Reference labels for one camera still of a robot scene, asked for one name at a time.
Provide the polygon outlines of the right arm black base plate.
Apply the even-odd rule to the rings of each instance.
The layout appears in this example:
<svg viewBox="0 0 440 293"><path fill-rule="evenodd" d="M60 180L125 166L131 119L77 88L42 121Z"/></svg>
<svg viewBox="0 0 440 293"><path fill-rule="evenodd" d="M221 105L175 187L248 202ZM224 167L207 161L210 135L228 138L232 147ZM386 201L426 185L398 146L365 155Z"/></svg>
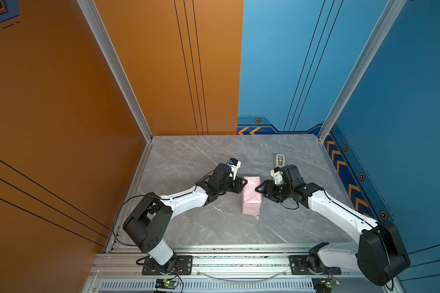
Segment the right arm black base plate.
<svg viewBox="0 0 440 293"><path fill-rule="evenodd" d="M339 267L325 267L319 265L312 268L308 261L308 256L291 255L288 257L290 270L292 275L341 275L342 271Z"/></svg>

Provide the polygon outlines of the purple wrapping paper sheet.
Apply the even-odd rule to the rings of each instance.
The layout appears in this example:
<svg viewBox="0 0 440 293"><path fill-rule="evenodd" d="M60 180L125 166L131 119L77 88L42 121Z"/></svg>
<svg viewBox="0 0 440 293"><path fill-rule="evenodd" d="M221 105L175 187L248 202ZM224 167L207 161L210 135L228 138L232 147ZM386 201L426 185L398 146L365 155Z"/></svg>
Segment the purple wrapping paper sheet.
<svg viewBox="0 0 440 293"><path fill-rule="evenodd" d="M260 177L244 177L247 184L242 190L242 212L249 216L258 216L262 205L262 194L255 188L259 187Z"/></svg>

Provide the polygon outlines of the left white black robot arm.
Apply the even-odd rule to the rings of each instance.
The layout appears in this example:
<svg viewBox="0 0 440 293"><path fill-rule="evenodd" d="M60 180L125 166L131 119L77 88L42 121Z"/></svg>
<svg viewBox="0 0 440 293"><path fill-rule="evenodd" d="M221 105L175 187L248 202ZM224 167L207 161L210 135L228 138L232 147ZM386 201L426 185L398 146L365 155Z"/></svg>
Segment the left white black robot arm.
<svg viewBox="0 0 440 293"><path fill-rule="evenodd" d="M241 193L248 182L237 176L241 162L220 163L194 186L172 195L145 194L123 223L123 230L142 253L148 254L163 272L177 267L177 255L163 236L171 219L194 208L207 206L219 196Z"/></svg>

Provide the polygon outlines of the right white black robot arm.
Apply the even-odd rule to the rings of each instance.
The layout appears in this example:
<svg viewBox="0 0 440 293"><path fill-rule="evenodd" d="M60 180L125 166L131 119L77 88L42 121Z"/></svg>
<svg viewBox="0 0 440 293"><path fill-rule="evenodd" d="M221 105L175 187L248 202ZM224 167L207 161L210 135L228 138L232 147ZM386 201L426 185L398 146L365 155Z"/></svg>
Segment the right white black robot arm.
<svg viewBox="0 0 440 293"><path fill-rule="evenodd" d="M365 216L332 197L325 188L306 183L295 165L277 167L271 176L255 191L276 203L292 199L331 221L354 241L349 245L322 242L311 248L307 263L312 273L338 267L360 272L373 284L384 286L410 267L403 239L391 221Z"/></svg>

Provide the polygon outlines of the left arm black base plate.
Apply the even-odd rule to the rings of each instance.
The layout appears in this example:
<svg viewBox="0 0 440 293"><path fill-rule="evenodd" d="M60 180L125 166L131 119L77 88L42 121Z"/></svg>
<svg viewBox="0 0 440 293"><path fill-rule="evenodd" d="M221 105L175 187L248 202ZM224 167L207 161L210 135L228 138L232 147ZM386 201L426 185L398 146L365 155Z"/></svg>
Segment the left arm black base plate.
<svg viewBox="0 0 440 293"><path fill-rule="evenodd" d="M160 265L153 258L149 258L143 265L143 275L191 275L193 256L174 255L166 264Z"/></svg>

